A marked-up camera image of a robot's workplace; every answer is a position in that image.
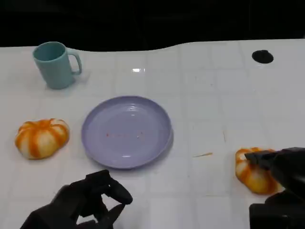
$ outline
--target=tile grout line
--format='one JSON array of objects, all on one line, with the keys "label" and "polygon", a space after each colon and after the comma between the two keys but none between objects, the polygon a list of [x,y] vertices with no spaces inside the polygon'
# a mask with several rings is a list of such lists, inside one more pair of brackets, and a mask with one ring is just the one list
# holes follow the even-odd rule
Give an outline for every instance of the tile grout line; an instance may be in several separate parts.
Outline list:
[{"label": "tile grout line", "polygon": [[118,53],[115,52],[114,54],[114,69],[111,69],[110,73],[112,73],[112,80],[111,80],[111,97],[116,97],[118,96],[116,94],[116,82],[117,82],[117,77],[118,77],[118,73],[119,73],[119,67],[118,67]]},{"label": "tile grout line", "polygon": [[259,121],[259,123],[260,123],[260,125],[262,127],[266,143],[267,143],[268,147],[271,147],[272,146],[272,140],[271,140],[271,136],[269,134],[268,128],[266,126],[266,121],[265,121],[264,115],[262,113],[262,110],[261,110],[261,107],[260,107],[260,104],[259,104],[259,100],[258,100],[259,94],[255,90],[255,88],[254,88],[254,86],[253,86],[253,84],[252,84],[252,82],[250,80],[250,72],[249,72],[249,69],[245,65],[246,56],[244,55],[244,52],[242,51],[242,47],[241,47],[241,42],[240,41],[238,41],[238,50],[239,50],[239,53],[240,53],[240,55],[242,57],[242,61],[243,61],[243,65],[244,65],[244,70],[246,72],[246,76],[247,76],[248,82],[249,82],[249,84],[251,86],[251,90],[254,93],[254,101],[255,101],[257,109],[258,109],[258,121]]},{"label": "tile grout line", "polygon": [[[147,66],[148,66],[148,54],[147,54],[147,52],[145,52],[145,55],[144,55],[144,67],[146,69],[146,71],[144,72],[144,77],[145,77],[145,80],[144,80],[144,87],[145,87],[144,94],[145,94],[145,97],[147,97],[147,87],[146,87],[146,84],[147,84]],[[146,202],[146,204],[147,204],[147,210],[146,211],[147,211],[147,215],[149,216],[149,219],[148,219],[149,228],[148,229],[151,229],[152,222],[151,222],[151,217],[150,217],[150,215],[151,215],[151,176],[150,176],[150,173],[148,173],[146,178],[145,178],[145,191],[142,194],[142,198],[144,199],[144,202]]]},{"label": "tile grout line", "polygon": [[[37,120],[37,118],[39,116],[39,112],[40,112],[41,107],[42,107],[42,100],[43,100],[43,96],[40,96],[38,98],[37,108],[35,109],[33,120]],[[7,214],[8,214],[9,204],[12,202],[12,200],[14,200],[12,193],[13,193],[14,186],[16,185],[18,176],[19,176],[19,174],[21,172],[21,163],[22,163],[21,160],[18,161],[17,165],[16,165],[16,168],[13,171],[13,176],[12,176],[13,179],[12,179],[12,182],[10,184],[10,188],[8,190],[8,194],[6,196],[6,199],[3,201],[3,209],[2,209],[2,211],[5,211],[5,214],[2,214],[0,216],[0,226],[3,226],[4,220],[5,220],[5,218],[6,218]]]},{"label": "tile grout line", "polygon": [[[187,104],[187,99],[185,97],[184,93],[184,80],[183,80],[183,73],[184,70],[181,67],[182,66],[182,60],[181,60],[181,45],[177,46],[177,54],[178,54],[178,72],[179,72],[179,78],[180,78],[180,102],[181,104]],[[187,133],[186,137],[186,149],[187,149],[187,177],[188,177],[188,185],[189,185],[189,199],[191,201],[191,212],[192,212],[192,220],[193,220],[193,228],[200,228],[198,214],[197,214],[197,201],[196,201],[196,195],[194,190],[194,183],[193,183],[193,166],[192,166],[192,155],[190,153],[190,139],[189,139],[189,133],[188,133],[188,122],[187,122],[187,114],[186,110],[182,109],[182,120],[183,120],[183,132]]]}]

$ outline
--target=toy pumpkin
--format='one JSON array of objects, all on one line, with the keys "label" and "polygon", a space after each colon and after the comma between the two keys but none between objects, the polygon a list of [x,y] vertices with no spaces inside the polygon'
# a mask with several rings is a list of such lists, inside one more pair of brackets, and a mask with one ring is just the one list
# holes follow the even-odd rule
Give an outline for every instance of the toy pumpkin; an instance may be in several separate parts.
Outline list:
[{"label": "toy pumpkin", "polygon": [[15,145],[28,159],[53,155],[69,139],[69,127],[61,119],[25,122],[18,130]]},{"label": "toy pumpkin", "polygon": [[235,154],[235,173],[237,178],[245,184],[252,192],[256,194],[275,193],[280,185],[273,179],[270,172],[252,165],[245,157],[245,154],[262,151],[262,149],[253,147],[249,149],[242,148]]}]

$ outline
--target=food crumb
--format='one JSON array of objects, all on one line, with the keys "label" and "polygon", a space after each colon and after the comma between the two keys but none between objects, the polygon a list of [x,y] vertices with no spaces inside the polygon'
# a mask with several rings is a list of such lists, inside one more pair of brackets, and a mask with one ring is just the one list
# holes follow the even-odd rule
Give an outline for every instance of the food crumb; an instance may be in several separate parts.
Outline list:
[{"label": "food crumb", "polygon": [[193,156],[193,157],[209,156],[209,155],[213,155],[213,153],[200,154],[200,155],[196,155],[196,156]]}]

